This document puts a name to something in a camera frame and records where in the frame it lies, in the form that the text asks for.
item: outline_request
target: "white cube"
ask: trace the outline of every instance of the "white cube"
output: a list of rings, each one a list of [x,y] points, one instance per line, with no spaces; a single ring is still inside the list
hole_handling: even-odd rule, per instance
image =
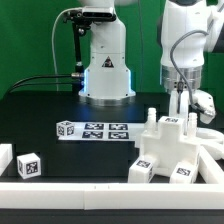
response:
[[[57,123],[57,136],[71,136],[75,134],[75,124],[71,121]]]
[[[40,158],[35,154],[27,154],[17,157],[18,173],[23,179],[41,175]]]
[[[170,177],[171,184],[192,184],[197,177],[198,166],[189,163],[177,163]]]
[[[140,156],[129,168],[128,183],[149,183],[154,176],[155,164],[155,159]]]

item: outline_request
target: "black table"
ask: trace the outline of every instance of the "black table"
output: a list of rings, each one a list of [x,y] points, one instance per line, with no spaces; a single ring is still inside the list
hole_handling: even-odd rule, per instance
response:
[[[70,92],[15,92],[0,101],[0,142],[13,143],[14,160],[0,182],[113,183],[127,182],[128,169],[138,157],[133,142],[61,142],[56,123],[144,123],[149,107],[157,119],[167,116],[169,95],[139,93],[134,103],[99,107],[81,103]],[[219,131],[224,116],[218,111],[207,126]],[[16,156],[36,153],[42,175],[23,180],[17,174]],[[168,182],[155,177],[154,182]],[[0,210],[0,223],[223,223],[224,211],[200,210]]]

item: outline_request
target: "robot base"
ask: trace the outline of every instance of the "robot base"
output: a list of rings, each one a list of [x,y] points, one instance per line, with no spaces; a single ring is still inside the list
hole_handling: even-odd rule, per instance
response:
[[[88,96],[79,96],[81,102],[96,105],[96,106],[121,106],[124,104],[133,103],[135,96],[128,96],[121,99],[96,99]]]

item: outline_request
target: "white cylinder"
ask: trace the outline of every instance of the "white cylinder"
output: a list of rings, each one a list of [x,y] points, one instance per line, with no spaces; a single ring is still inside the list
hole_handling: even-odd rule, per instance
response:
[[[156,130],[156,109],[149,108],[148,109],[148,119],[145,123],[145,129],[147,130],[148,134],[153,134]]]
[[[197,132],[197,114],[189,113],[188,130],[187,130],[188,138],[196,137],[196,132]]]

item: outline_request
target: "green wall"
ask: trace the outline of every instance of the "green wall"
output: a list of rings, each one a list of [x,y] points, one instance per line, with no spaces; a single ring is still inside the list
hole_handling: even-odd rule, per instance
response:
[[[161,49],[156,43],[156,23],[165,0],[140,1],[141,10],[138,4],[116,7],[119,18],[127,27],[126,64],[132,70],[136,91],[163,92],[159,84]],[[75,0],[0,0],[0,97],[20,79],[54,73],[51,53],[54,20],[62,10],[79,5]],[[89,62],[89,39],[89,35],[82,38],[85,66]],[[56,32],[60,74],[74,71],[73,48],[71,24],[60,23]],[[224,111],[224,54],[205,54],[205,61],[202,88],[213,94],[217,107]]]

